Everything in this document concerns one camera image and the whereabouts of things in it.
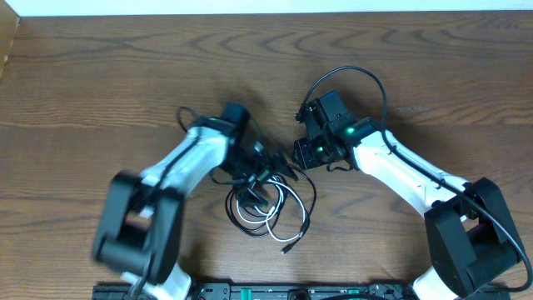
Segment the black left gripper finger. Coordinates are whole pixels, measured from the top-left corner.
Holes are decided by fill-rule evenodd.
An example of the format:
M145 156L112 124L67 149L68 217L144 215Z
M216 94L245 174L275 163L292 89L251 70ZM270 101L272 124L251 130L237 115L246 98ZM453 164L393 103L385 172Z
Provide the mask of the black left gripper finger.
M265 207L268 201L258 194L253 187L246 185L239 188L239 205L243 208Z
M273 166L273 170L276 173L280 173L283 176L287 176L294 181L298 180L298 176L294 173L293 168L288 163L281 150L276 151L272 155L271 163Z

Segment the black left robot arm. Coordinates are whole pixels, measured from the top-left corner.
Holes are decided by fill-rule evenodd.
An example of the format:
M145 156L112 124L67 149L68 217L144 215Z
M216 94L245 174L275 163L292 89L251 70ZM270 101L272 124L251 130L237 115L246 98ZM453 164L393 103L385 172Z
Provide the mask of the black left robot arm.
M296 179L281 152L270 154L241 140L251 121L247 109L228 103L221 116L197 115L181 143L138 174L111 180L92 245L92 258L130 278L123 299L185 299L191 277L178 263L187 197L216 168L245 202L259 206L255 187Z

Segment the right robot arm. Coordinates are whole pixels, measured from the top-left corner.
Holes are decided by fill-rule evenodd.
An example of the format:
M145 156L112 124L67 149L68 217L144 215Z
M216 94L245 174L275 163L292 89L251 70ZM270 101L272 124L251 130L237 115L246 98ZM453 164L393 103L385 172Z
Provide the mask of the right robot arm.
M303 169L345 161L387 185L424 219L431 267L411 285L419 299L497 293L490 285L525 249L499 187L468 182L404 147L371 118L356 119L338 92L304 102L295 115L306 136L292 159Z

